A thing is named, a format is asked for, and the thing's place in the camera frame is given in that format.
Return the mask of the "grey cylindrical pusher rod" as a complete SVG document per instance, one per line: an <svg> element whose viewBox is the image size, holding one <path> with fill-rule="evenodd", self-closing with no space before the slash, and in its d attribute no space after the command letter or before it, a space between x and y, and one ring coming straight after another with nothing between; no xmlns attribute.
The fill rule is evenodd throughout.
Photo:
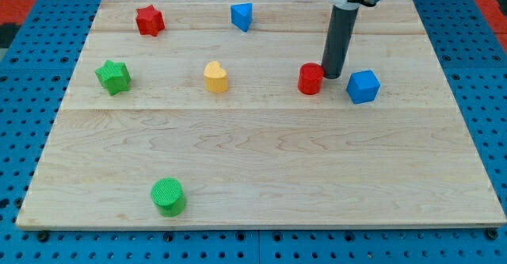
<svg viewBox="0 0 507 264"><path fill-rule="evenodd" d="M343 10L336 6L332 9L321 62L327 79L341 76L357 13L358 9Z"/></svg>

